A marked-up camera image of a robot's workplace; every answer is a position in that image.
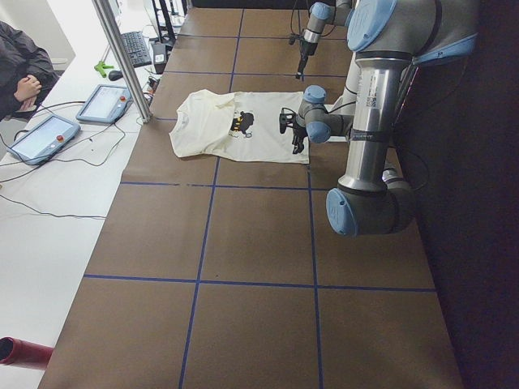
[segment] person's hand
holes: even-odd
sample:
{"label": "person's hand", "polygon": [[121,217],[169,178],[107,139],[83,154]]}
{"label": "person's hand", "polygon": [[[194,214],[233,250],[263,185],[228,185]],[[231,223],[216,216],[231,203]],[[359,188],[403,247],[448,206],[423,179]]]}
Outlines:
{"label": "person's hand", "polygon": [[36,96],[40,93],[41,84],[40,81],[33,75],[23,77],[18,82],[18,89],[15,92],[15,99],[20,103]]}
{"label": "person's hand", "polygon": [[26,111],[31,108],[36,102],[36,96],[30,97],[27,100],[24,100],[22,106],[20,107],[20,111]]}

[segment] light blue tablet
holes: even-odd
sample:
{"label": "light blue tablet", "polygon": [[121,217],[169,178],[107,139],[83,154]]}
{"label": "light blue tablet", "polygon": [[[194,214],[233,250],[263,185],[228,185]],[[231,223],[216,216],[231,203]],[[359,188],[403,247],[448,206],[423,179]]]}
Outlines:
{"label": "light blue tablet", "polygon": [[131,102],[128,88],[116,85],[97,85],[75,118],[79,122],[112,124],[127,110]]}
{"label": "light blue tablet", "polygon": [[59,152],[80,129],[77,123],[50,115],[7,151],[27,165],[41,165]]}

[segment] keyboard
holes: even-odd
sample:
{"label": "keyboard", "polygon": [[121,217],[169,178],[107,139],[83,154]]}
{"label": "keyboard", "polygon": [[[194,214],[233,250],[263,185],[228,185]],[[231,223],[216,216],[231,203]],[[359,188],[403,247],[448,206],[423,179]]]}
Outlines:
{"label": "keyboard", "polygon": [[146,66],[152,64],[152,58],[149,56],[148,45],[142,32],[133,31],[121,34],[124,49],[130,57],[133,67]]}

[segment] red cylinder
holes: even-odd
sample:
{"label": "red cylinder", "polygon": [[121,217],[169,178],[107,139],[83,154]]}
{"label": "red cylinder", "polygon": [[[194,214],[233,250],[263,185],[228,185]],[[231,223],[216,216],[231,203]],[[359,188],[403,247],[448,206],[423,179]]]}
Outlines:
{"label": "red cylinder", "polygon": [[54,349],[15,338],[0,339],[0,365],[45,370]]}

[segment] black mouse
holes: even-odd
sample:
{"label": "black mouse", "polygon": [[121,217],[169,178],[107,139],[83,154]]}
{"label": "black mouse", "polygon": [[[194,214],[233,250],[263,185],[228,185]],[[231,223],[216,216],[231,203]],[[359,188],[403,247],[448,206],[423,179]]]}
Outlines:
{"label": "black mouse", "polygon": [[110,73],[108,73],[108,79],[110,81],[115,81],[115,80],[121,79],[121,78],[122,78],[121,71],[111,71]]}

